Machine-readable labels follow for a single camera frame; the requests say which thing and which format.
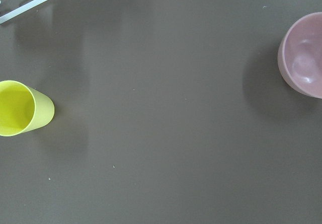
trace plastic cup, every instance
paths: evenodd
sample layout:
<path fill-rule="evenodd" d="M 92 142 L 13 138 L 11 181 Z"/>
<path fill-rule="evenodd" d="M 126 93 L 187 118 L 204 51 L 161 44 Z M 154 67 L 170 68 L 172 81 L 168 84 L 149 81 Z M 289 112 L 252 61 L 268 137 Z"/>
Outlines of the plastic cup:
<path fill-rule="evenodd" d="M 296 21 L 278 50 L 278 67 L 296 91 L 322 98 L 322 13 Z"/>
<path fill-rule="evenodd" d="M 17 81 L 0 82 L 0 136 L 47 125 L 55 108 L 50 98 Z"/>

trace tabletop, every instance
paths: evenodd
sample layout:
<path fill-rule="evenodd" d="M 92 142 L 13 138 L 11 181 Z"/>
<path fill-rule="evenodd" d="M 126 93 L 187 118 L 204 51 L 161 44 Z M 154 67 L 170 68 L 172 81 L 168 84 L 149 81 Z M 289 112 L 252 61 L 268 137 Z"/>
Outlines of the tabletop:
<path fill-rule="evenodd" d="M 0 80 L 54 119 L 0 138 L 0 223 L 321 223 L 322 102 L 277 66 L 322 0 L 50 0 Z"/>

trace yellow cup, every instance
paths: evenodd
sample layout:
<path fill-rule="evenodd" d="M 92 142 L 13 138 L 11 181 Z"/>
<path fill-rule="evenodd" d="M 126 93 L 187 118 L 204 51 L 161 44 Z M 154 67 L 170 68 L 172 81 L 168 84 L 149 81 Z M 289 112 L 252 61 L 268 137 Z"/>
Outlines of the yellow cup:
<path fill-rule="evenodd" d="M 0 136 L 14 136 L 47 125 L 55 107 L 44 94 L 17 81 L 0 82 Z"/>

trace bowl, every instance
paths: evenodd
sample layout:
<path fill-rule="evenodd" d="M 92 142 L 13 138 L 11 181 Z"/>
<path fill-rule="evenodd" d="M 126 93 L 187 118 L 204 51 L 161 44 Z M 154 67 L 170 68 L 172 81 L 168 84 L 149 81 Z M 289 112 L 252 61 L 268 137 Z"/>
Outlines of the bowl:
<path fill-rule="evenodd" d="M 290 87 L 322 98 L 322 13 L 296 21 L 278 50 L 278 67 Z"/>

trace cup rim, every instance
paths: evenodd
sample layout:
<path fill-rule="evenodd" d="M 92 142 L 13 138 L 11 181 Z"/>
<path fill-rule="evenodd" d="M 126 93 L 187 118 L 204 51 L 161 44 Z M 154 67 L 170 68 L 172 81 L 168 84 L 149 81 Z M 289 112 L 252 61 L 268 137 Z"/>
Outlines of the cup rim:
<path fill-rule="evenodd" d="M 19 132 L 15 132 L 15 133 L 13 133 L 13 134 L 2 134 L 1 132 L 0 132 L 0 136 L 3 136 L 3 137 L 11 137 L 11 136 L 15 136 L 15 135 L 18 135 L 18 134 L 20 134 L 20 133 L 23 133 L 31 124 L 32 124 L 32 122 L 33 122 L 33 120 L 34 120 L 34 118 L 35 118 L 35 114 L 36 114 L 36 108 L 37 108 L 37 105 L 36 105 L 36 100 L 35 100 L 35 96 L 34 96 L 34 94 L 32 93 L 32 91 L 29 89 L 29 87 L 28 86 L 26 86 L 25 84 L 23 84 L 23 83 L 21 83 L 21 82 L 18 82 L 18 81 L 14 81 L 14 80 L 5 80 L 5 81 L 1 81 L 0 82 L 0 84 L 1 83 L 4 83 L 4 82 L 11 82 L 11 83 L 15 83 L 15 84 L 19 84 L 19 85 L 21 85 L 21 86 L 23 86 L 26 90 L 28 90 L 28 92 L 31 94 L 31 96 L 32 96 L 32 99 L 34 100 L 34 114 L 33 114 L 33 116 L 32 116 L 32 118 L 31 118 L 31 120 L 30 120 L 30 122 L 28 123 L 28 125 L 24 128 L 24 129 L 22 129 L 22 130 L 20 130 Z"/>
<path fill-rule="evenodd" d="M 310 92 L 308 92 L 307 90 L 303 89 L 303 87 L 301 87 L 294 79 L 293 77 L 291 76 L 288 68 L 287 68 L 287 65 L 286 65 L 286 60 L 285 60 L 285 45 L 286 45 L 286 41 L 288 39 L 288 36 L 290 35 L 290 33 L 292 32 L 293 28 L 298 25 L 301 21 L 303 21 L 304 19 L 306 18 L 309 18 L 309 17 L 312 17 L 314 15 L 322 15 L 322 12 L 316 12 L 316 13 L 311 13 L 311 14 L 308 14 L 308 15 L 305 15 L 303 16 L 302 18 L 298 19 L 290 28 L 289 30 L 287 31 L 287 33 L 285 34 L 284 36 L 284 39 L 283 39 L 283 42 L 282 42 L 282 63 L 283 63 L 283 66 L 286 70 L 286 73 L 288 75 L 288 77 L 291 79 L 291 81 L 295 84 L 295 86 L 300 89 L 301 91 L 303 91 L 304 93 L 308 94 L 309 96 L 312 96 L 312 97 L 316 97 L 316 98 L 322 98 L 322 95 L 319 96 L 319 95 L 316 95 L 316 94 L 312 94 Z"/>

